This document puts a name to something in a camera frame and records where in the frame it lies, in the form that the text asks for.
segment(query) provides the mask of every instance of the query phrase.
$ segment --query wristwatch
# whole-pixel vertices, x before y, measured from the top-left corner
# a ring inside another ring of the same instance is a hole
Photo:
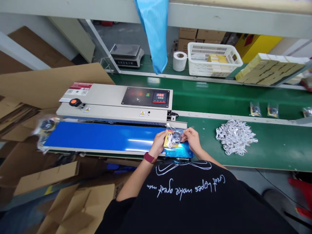
[[[157,158],[150,156],[148,152],[144,154],[144,159],[151,164],[154,164],[157,161]]]

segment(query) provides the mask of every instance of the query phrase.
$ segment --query pile of white cables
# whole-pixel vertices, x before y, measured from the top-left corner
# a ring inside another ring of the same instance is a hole
[[[229,120],[217,128],[216,132],[216,139],[221,140],[227,155],[235,153],[243,156],[247,152],[246,146],[250,146],[249,144],[252,142],[258,142],[254,138],[256,134],[251,132],[250,126],[240,120]]]

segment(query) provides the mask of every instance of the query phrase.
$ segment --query control panel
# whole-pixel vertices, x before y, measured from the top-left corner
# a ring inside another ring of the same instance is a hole
[[[168,108],[169,97],[170,90],[128,87],[122,105]]]

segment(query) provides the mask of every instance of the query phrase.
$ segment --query hanging blue bag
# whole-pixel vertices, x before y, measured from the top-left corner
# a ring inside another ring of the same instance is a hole
[[[167,24],[169,0],[134,0],[149,41],[153,68],[158,75],[167,65]]]

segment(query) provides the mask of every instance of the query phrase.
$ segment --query small yellow box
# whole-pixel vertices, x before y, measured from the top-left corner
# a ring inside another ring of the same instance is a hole
[[[228,63],[227,58],[224,55],[215,55],[215,54],[210,54],[208,56],[207,62]]]

